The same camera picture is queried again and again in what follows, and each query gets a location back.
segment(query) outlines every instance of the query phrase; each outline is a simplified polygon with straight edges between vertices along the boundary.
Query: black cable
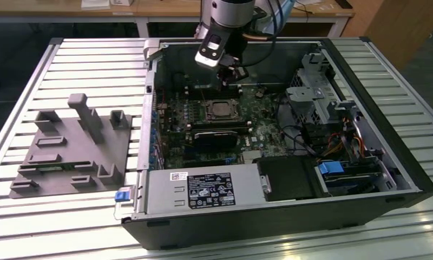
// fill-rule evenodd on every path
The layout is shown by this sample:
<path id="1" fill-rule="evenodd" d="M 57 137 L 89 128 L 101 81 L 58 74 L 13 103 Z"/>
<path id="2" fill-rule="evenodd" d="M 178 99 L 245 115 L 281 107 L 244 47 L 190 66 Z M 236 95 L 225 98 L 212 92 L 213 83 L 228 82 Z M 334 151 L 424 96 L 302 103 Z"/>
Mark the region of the black cable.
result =
<path id="1" fill-rule="evenodd" d="M 301 134 L 297 134 L 297 135 L 293 137 L 293 139 L 297 139 L 300 136 L 301 136 Z M 294 149 L 296 151 L 308 151 L 306 149 L 297 149 L 297 142 L 293 142 L 293 149 Z"/>
<path id="2" fill-rule="evenodd" d="M 302 5 L 302 8 L 305 8 L 305 9 L 301 10 L 301 9 L 298 9 L 298 8 L 296 8 L 296 7 L 293 7 L 293 8 L 297 9 L 297 10 L 300 10 L 300 11 L 304 11 L 304 12 L 306 13 L 306 23 L 308 23 L 308 20 L 309 20 L 309 15 L 308 15 L 308 14 L 313 14 L 313 12 L 310 12 L 310 11 L 306 10 L 306 6 L 305 6 L 302 3 L 300 3 L 297 0 L 296 0 L 296 2 L 297 2 L 298 4 L 301 4 L 301 5 Z"/>
<path id="3" fill-rule="evenodd" d="M 277 19 L 276 19 L 276 13 L 274 13 L 273 5 L 272 5 L 269 0 L 266 0 L 266 3 L 268 3 L 268 6 L 269 6 L 269 11 L 272 12 L 272 16 L 273 16 L 273 32 L 274 33 L 273 33 L 273 35 L 270 37 L 268 37 L 268 40 L 272 40 L 272 45 L 269 47 L 269 50 L 268 50 L 266 54 L 257 61 L 241 64 L 240 65 L 241 67 L 250 67 L 253 65 L 257 65 L 260 62 L 262 62 L 272 55 L 274 47 L 276 47 L 276 38 L 277 38 L 277 35 L 280 34 L 280 32 L 282 30 L 282 25 L 284 25 L 284 13 L 282 13 L 281 3 L 280 3 L 278 0 L 276 0 L 276 4 L 277 4 L 280 16 L 281 16 L 281 24 L 280 24 L 281 26 L 278 27 L 277 26 Z"/>
<path id="4" fill-rule="evenodd" d="M 301 145 L 306 152 L 314 156 L 314 157 L 320 157 L 320 155 L 316 153 L 316 151 L 304 143 L 304 142 L 300 142 L 296 138 L 298 137 L 298 135 L 296 137 L 292 137 L 286 132 L 284 132 L 284 136 L 288 137 L 292 141 L 293 141 L 293 148 L 296 148 L 296 143 L 298 145 Z"/>
<path id="5" fill-rule="evenodd" d="M 282 127 L 282 129 L 284 129 L 284 128 L 288 128 L 288 127 L 292 127 L 292 128 L 294 128 L 296 130 L 301 130 L 301 126 L 294 126 L 294 125 L 286 125 L 286 126 Z"/>
<path id="6" fill-rule="evenodd" d="M 276 110 L 274 110 L 274 118 L 276 118 L 276 122 L 278 122 L 277 114 L 278 114 L 278 112 L 280 112 L 282 94 L 284 94 L 284 92 L 278 95 L 278 97 L 277 97 L 277 102 L 276 102 Z"/>

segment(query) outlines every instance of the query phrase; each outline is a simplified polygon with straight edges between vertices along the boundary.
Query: metal frame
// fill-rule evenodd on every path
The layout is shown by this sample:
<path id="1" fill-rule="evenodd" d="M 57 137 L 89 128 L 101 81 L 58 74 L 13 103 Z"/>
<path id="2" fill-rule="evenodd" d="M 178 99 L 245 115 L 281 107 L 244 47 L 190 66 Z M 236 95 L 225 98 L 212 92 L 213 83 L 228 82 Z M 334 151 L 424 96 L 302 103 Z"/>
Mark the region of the metal frame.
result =
<path id="1" fill-rule="evenodd" d="M 392 65 L 392 63 L 389 62 L 389 60 L 385 58 L 384 54 L 377 49 L 376 45 L 372 42 L 368 42 L 365 45 L 369 47 L 370 51 L 376 54 L 376 57 L 380 60 L 380 62 L 382 63 L 382 65 L 385 66 L 386 70 L 392 73 L 392 75 L 394 77 L 394 80 L 400 83 L 401 87 L 410 93 L 410 95 L 413 96 L 413 98 L 418 101 L 420 105 L 424 106 L 424 109 L 426 109 L 429 115 L 433 117 L 433 109 L 428 105 L 426 101 L 421 98 L 421 96 L 417 93 L 417 91 L 409 85 L 409 83 L 405 80 L 405 78 L 397 72 L 394 66 Z"/>
<path id="2" fill-rule="evenodd" d="M 113 43 L 137 41 L 142 40 L 137 38 L 66 39 L 64 43 L 82 42 L 85 47 L 80 48 L 94 50 L 86 46 L 90 42 L 96 44 L 109 42 L 112 44 L 109 49 L 129 53 L 128 47 L 114 47 Z M 429 112 L 432 109 L 424 106 L 422 99 L 418 101 L 418 95 L 413 92 L 412 87 L 408 84 L 402 85 L 396 82 L 398 81 L 397 78 L 401 78 L 401 82 L 405 82 L 401 75 L 394 69 L 388 69 L 392 66 L 384 62 L 382 55 L 372 54 L 372 49 L 369 50 L 357 38 L 336 39 L 333 43 L 337 48 L 340 47 L 338 51 L 342 52 L 348 63 L 352 64 L 352 69 L 357 71 L 364 87 L 433 181 L 433 142 L 425 142 L 425 139 L 429 139 L 428 135 L 433 133 L 433 125 L 417 125 L 418 122 L 433 122 L 433 115 Z M 30 88 L 29 85 L 36 85 L 38 75 L 46 72 L 41 67 L 52 62 L 49 54 L 50 51 L 46 50 L 41 64 L 25 87 L 26 92 L 32 91 L 28 88 Z M 105 54 L 100 56 L 117 57 L 117 55 Z M 142 50 L 125 56 L 141 57 Z M 77 59 L 77 55 L 57 57 L 58 62 L 61 62 L 61 57 L 64 57 L 64 60 L 72 57 Z M 376 71 L 377 65 L 382 66 L 378 71 Z M 378 76 L 369 77 L 369 74 L 378 74 Z M 89 84 L 96 84 L 96 82 L 96 79 L 88 80 Z M 346 99 L 349 99 L 350 95 L 345 88 L 342 86 L 340 88 Z M 398 97 L 392 95 L 397 89 L 402 89 L 408 93 L 413 92 L 413 96 Z M 386 100 L 392 100 L 394 104 L 386 106 Z M 406 100 L 416 105 L 405 105 Z M 26 99 L 22 95 L 18 104 L 28 106 L 29 103 L 30 99 Z M 413 111 L 424 112 L 426 116 L 412 113 Z M 13 115 L 18 116 L 18 113 L 20 109 L 16 108 Z M 0 133 L 0 139 L 2 141 L 8 138 L 13 139 L 14 134 L 9 134 L 12 129 L 13 133 L 16 133 L 14 130 L 17 130 L 18 134 L 24 132 L 32 133 L 34 128 L 29 125 L 29 123 L 20 123 L 9 118 Z M 138 136 L 137 132 L 137 128 L 132 130 L 132 134 L 136 136 Z M 0 146 L 0 153 L 5 151 L 5 157 L 0 156 L 0 163 L 4 163 L 0 166 L 0 189 L 9 187 L 4 178 L 10 178 L 14 175 L 12 165 L 6 165 L 6 163 L 17 161 L 22 157 L 20 153 L 22 148 L 8 150 L 8 147 L 9 144 Z M 129 144 L 130 152 L 126 161 L 126 168 L 129 169 L 137 167 L 134 159 L 137 148 L 138 142 L 133 141 Z M 130 173 L 126 175 L 125 184 L 133 185 L 137 174 L 134 172 L 130 175 Z M 101 192 L 24 200 L 10 200 L 0 197 L 0 259 L 61 257 L 66 260 L 80 258 L 92 260 L 140 258 L 198 258 L 212 260 L 234 257 L 237 259 L 326 258 L 345 260 L 356 259 L 356 256 L 362 259 L 433 259 L 433 197 L 410 208 L 389 212 L 365 226 L 193 246 L 180 250 L 146 251 L 113 218 L 113 196 L 113 192 Z M 128 213 L 130 207 L 132 204 L 125 203 L 120 213 Z"/>
<path id="3" fill-rule="evenodd" d="M 40 59 L 40 62 L 37 64 L 36 70 L 30 76 L 29 82 L 22 91 L 22 94 L 20 96 L 20 99 L 16 102 L 14 108 L 4 124 L 2 129 L 5 131 L 0 131 L 0 162 L 6 152 L 6 149 L 4 149 L 4 147 L 9 147 L 12 139 L 16 135 L 16 128 L 18 125 L 17 123 L 22 121 L 24 115 L 21 114 L 21 111 L 25 111 L 28 109 L 29 104 L 26 103 L 26 101 L 36 94 L 38 88 L 36 88 L 34 86 L 40 85 L 41 81 L 44 80 L 45 71 L 48 70 L 50 61 L 53 60 L 53 57 L 57 53 L 57 49 L 58 49 L 58 44 L 57 45 L 50 44 L 48 46 L 42 54 L 42 57 Z"/>

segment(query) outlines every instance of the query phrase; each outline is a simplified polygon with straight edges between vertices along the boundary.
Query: wooden table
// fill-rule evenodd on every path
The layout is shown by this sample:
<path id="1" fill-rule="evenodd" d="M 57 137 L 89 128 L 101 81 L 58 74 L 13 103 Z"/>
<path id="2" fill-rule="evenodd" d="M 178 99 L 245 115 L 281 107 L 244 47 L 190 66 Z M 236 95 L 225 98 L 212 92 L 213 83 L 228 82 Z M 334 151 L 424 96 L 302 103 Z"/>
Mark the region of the wooden table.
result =
<path id="1" fill-rule="evenodd" d="M 138 3 L 82 11 L 81 0 L 0 0 L 0 23 L 136 23 Z"/>
<path id="2" fill-rule="evenodd" d="M 198 22 L 200 6 L 201 0 L 140 0 L 136 15 L 141 37 L 149 36 L 150 22 Z M 353 9 L 342 9 L 334 0 L 324 0 L 305 7 L 312 14 L 306 16 L 302 10 L 293 9 L 288 23 L 332 23 L 328 37 L 340 37 L 349 17 L 354 15 Z"/>
<path id="3" fill-rule="evenodd" d="M 134 0 L 130 6 L 82 11 L 81 0 L 0 0 L 0 23 L 108 23 L 132 22 L 141 37 L 149 37 L 149 22 L 198 22 L 201 0 Z M 354 12 L 334 0 L 293 9 L 288 23 L 329 23 L 328 35 L 338 37 Z"/>

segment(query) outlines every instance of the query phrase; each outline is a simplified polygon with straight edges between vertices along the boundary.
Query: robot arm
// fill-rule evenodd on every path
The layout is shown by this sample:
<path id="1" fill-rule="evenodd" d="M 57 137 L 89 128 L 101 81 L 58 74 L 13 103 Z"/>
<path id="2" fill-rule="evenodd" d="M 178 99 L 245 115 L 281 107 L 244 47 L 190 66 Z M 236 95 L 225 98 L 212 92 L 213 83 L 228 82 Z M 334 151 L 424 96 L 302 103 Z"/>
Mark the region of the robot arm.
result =
<path id="1" fill-rule="evenodd" d="M 248 77 L 246 41 L 268 41 L 284 27 L 294 0 L 202 0 L 196 62 L 217 69 L 222 85 Z"/>

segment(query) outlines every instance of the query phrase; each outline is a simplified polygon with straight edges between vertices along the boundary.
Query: aluminum extrusion table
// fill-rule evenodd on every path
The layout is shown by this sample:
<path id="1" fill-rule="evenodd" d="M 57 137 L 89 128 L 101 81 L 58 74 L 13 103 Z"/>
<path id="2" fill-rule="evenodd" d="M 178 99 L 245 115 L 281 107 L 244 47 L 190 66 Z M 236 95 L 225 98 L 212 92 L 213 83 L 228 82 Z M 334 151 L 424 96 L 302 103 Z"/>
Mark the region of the aluminum extrusion table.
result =
<path id="1" fill-rule="evenodd" d="M 333 43 L 433 180 L 432 109 L 372 43 L 356 38 Z M 100 115 L 113 109 L 133 115 L 125 184 L 134 181 L 145 91 L 142 46 L 140 38 L 64 39 L 48 46 L 0 132 L 0 259 L 433 259 L 433 197 L 365 226 L 168 251 L 142 249 L 120 226 L 114 192 L 8 199 L 37 131 L 32 123 L 37 111 L 54 109 L 60 117 L 76 116 L 66 106 L 72 93 L 86 94 Z M 130 209 L 124 205 L 121 213 Z"/>

